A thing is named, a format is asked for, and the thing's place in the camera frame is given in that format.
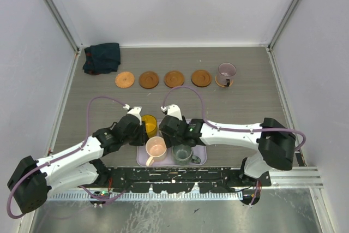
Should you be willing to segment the grey ceramic mug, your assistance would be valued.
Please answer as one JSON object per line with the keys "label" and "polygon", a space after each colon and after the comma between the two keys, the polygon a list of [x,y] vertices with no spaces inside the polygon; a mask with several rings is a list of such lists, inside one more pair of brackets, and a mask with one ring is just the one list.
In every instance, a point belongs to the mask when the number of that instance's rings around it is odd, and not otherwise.
{"label": "grey ceramic mug", "polygon": [[201,158],[194,155],[192,147],[187,145],[177,145],[172,147],[172,158],[177,165],[187,165],[190,163],[200,164]]}

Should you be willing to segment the yellow glass mug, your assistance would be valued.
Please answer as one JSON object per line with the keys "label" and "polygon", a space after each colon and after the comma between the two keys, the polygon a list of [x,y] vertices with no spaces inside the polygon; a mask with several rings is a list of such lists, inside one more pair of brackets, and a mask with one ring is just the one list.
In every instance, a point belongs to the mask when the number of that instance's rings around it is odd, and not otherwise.
{"label": "yellow glass mug", "polygon": [[158,133],[158,122],[157,119],[152,115],[144,115],[141,117],[142,122],[145,122],[146,133],[149,138],[157,136]]}

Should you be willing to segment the pink ceramic mug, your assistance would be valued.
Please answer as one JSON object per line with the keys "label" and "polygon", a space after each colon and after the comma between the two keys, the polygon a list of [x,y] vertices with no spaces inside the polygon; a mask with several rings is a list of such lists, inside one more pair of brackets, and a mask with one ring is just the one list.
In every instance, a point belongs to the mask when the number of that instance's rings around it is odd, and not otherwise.
{"label": "pink ceramic mug", "polygon": [[150,138],[146,143],[146,152],[149,156],[146,161],[147,167],[154,162],[163,161],[167,156],[167,147],[164,139],[160,136]]}

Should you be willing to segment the woven rattan coaster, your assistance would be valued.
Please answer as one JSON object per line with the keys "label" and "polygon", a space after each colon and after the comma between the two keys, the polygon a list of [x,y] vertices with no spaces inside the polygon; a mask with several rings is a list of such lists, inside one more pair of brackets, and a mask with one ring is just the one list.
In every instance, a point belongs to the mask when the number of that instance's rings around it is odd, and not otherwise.
{"label": "woven rattan coaster", "polygon": [[217,76],[215,77],[215,83],[223,88],[230,87],[233,85],[234,80],[231,80],[230,78],[223,78],[220,79]]}
{"label": "woven rattan coaster", "polygon": [[135,76],[129,71],[119,73],[115,78],[115,84],[119,88],[129,88],[135,82]]}

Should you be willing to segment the brown wooden coaster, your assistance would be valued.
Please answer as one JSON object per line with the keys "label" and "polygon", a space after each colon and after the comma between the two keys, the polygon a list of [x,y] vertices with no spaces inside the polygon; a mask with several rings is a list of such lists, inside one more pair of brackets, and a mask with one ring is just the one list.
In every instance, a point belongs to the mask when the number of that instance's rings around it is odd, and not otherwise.
{"label": "brown wooden coaster", "polygon": [[174,88],[183,85],[185,82],[184,75],[176,70],[169,71],[164,76],[164,83],[169,88]]}
{"label": "brown wooden coaster", "polygon": [[139,77],[139,84],[142,88],[152,89],[159,83],[159,76],[153,71],[146,71]]}
{"label": "brown wooden coaster", "polygon": [[206,70],[196,70],[191,75],[191,82],[197,87],[207,87],[212,82],[212,76]]}

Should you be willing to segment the purple glass mug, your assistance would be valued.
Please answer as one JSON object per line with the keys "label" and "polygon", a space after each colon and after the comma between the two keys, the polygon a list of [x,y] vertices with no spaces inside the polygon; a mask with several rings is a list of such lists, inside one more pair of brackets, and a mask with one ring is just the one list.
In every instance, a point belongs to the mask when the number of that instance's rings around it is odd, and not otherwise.
{"label": "purple glass mug", "polygon": [[230,78],[234,80],[234,76],[236,74],[236,67],[228,62],[222,63],[218,66],[218,71],[216,76],[220,79]]}

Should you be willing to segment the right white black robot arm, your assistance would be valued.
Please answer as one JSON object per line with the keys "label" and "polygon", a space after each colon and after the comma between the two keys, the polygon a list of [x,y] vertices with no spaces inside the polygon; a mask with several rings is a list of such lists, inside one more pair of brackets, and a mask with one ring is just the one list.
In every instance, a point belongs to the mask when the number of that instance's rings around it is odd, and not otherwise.
{"label": "right white black robot arm", "polygon": [[189,122],[182,118],[165,116],[159,131],[167,147],[186,145],[190,147],[208,145],[230,145],[256,151],[242,160],[238,179],[245,186],[253,185],[270,169],[289,171],[293,168],[296,138],[273,118],[265,118],[263,123],[244,126],[222,124],[202,119]]}

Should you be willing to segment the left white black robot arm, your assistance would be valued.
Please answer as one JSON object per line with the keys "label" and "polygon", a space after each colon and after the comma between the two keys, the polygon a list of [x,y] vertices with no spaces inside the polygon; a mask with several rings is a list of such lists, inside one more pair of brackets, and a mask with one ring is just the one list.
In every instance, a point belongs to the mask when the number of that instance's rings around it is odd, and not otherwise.
{"label": "left white black robot arm", "polygon": [[124,145],[143,146],[146,141],[145,123],[131,114],[112,126],[98,129],[83,142],[51,156],[20,160],[7,186],[10,196],[7,212],[11,218],[11,201],[15,200],[22,214],[42,206],[51,195],[70,188],[94,184],[108,185],[111,171],[102,157],[118,151]]}

